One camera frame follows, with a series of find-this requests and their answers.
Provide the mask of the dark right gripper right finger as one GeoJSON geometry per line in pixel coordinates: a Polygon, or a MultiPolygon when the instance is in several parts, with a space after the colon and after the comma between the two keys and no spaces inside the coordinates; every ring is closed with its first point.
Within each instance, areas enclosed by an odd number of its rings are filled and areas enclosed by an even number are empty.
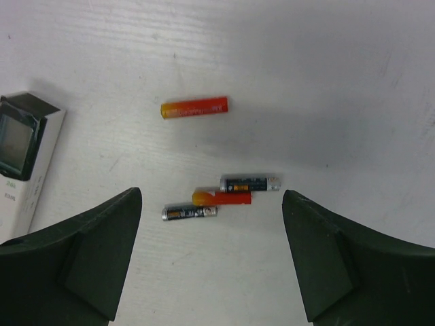
{"type": "Polygon", "coordinates": [[[325,209],[294,190],[283,222],[314,325],[433,325],[434,250],[325,209]]]}

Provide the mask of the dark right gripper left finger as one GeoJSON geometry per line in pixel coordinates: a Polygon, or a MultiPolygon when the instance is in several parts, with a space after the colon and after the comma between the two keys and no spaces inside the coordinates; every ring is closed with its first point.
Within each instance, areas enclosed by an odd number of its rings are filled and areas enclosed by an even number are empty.
{"type": "Polygon", "coordinates": [[[1,244],[2,325],[108,325],[118,310],[142,194],[106,202],[1,244]]]}

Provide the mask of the red orange battery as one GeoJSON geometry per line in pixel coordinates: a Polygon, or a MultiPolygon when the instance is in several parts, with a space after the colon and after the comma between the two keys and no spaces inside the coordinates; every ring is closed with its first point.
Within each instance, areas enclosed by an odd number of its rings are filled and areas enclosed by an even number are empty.
{"type": "Polygon", "coordinates": [[[228,98],[226,96],[164,103],[160,106],[160,114],[164,119],[211,115],[227,112],[228,98]]]}
{"type": "Polygon", "coordinates": [[[197,206],[222,206],[251,204],[250,192],[196,191],[192,203],[197,206]]]}

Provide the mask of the slim white remote with display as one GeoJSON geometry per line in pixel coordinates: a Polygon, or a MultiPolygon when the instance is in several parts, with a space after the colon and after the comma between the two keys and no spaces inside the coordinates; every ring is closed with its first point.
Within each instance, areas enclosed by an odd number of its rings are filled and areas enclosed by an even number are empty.
{"type": "Polygon", "coordinates": [[[29,92],[1,96],[1,242],[29,232],[64,117],[29,92]]]}

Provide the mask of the black battery lower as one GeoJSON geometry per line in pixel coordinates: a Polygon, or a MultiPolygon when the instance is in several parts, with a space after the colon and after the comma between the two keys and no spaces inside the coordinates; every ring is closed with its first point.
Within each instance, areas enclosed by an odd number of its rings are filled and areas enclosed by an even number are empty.
{"type": "Polygon", "coordinates": [[[163,221],[174,221],[189,218],[215,217],[218,215],[216,206],[195,206],[193,204],[169,205],[162,210],[163,221]]]}

